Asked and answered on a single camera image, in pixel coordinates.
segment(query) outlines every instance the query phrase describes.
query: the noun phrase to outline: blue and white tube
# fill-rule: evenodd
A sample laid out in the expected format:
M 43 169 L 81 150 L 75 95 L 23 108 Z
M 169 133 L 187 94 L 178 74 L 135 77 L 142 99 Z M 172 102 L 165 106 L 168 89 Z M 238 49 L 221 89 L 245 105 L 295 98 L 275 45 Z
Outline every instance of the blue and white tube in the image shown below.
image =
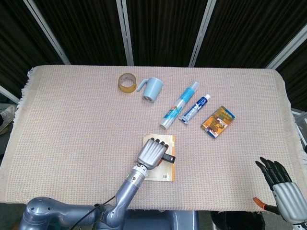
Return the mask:
M 164 116 L 163 120 L 160 123 L 160 126 L 168 129 L 170 125 L 173 123 L 175 118 L 179 115 L 183 107 L 193 96 L 195 91 L 198 89 L 199 83 L 197 81 L 192 82 L 192 84 L 184 91 L 181 97 L 175 102 L 173 107 L 168 111 L 168 113 Z
M 189 120 L 208 102 L 210 95 L 206 94 L 204 97 L 200 98 L 184 115 L 179 117 L 184 124 L 188 124 Z

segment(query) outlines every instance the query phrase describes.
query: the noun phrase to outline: white cap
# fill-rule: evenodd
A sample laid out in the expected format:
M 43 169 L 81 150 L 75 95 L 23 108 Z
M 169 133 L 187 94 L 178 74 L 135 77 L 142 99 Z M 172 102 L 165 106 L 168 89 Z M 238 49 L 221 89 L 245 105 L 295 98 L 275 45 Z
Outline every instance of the white cap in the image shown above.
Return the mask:
M 207 100 L 209 100 L 209 99 L 211 98 L 211 96 L 210 96 L 209 94 L 206 94 L 206 95 L 204 96 L 204 98 L 206 98 Z
M 200 85 L 200 84 L 199 84 L 197 81 L 194 81 L 194 82 L 191 83 L 191 85 L 189 86 L 189 88 L 193 89 L 194 92 L 195 92 L 195 91 L 198 89 L 199 85 Z
M 174 117 L 169 118 L 169 119 L 163 118 L 163 120 L 160 123 L 160 126 L 163 127 L 164 129 L 168 129 L 171 126 L 171 124 L 173 123 L 174 120 L 175 120 Z

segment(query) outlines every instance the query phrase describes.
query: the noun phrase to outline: beige tablecloth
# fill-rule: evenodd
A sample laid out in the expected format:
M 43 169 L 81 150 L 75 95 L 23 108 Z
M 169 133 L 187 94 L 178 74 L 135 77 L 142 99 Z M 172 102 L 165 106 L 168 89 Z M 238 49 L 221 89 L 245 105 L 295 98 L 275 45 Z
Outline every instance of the beige tablecloth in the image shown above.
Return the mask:
M 164 82 L 154 104 L 142 92 L 120 91 L 125 72 L 138 83 L 150 76 Z M 133 167 L 147 133 L 176 136 L 176 179 L 145 181 L 130 208 L 256 211 L 254 196 L 274 204 L 254 163 L 259 156 L 282 163 L 307 196 L 302 147 L 276 71 L 40 66 L 29 78 L 0 168 L 0 202 L 49 196 L 102 203 Z M 188 126 L 177 119 L 161 129 L 161 119 L 194 80 L 200 87 L 183 112 L 208 93 L 207 105 Z M 236 118 L 213 139 L 200 125 L 221 105 Z

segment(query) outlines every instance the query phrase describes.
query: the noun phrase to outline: shoe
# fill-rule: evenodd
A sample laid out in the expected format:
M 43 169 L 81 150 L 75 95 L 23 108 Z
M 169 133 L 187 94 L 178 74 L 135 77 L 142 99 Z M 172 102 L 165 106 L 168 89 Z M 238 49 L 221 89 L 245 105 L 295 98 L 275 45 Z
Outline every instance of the shoe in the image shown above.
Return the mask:
M 0 113 L 0 115 L 3 118 L 3 124 L 0 126 L 0 135 L 4 134 L 5 127 L 8 126 L 9 123 L 13 121 L 16 110 L 17 110 L 16 105 L 10 105 L 9 107 L 6 108 L 6 110 Z

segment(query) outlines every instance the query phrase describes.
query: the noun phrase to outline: small box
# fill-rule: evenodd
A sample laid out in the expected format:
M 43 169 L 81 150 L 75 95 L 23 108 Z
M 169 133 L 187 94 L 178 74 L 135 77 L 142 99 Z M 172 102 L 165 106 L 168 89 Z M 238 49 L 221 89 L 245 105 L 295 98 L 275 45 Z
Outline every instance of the small box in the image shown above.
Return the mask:
M 235 116 L 229 112 L 224 106 L 221 106 L 214 114 L 212 114 L 201 128 L 204 129 L 211 137 L 217 138 L 227 126 L 233 121 Z

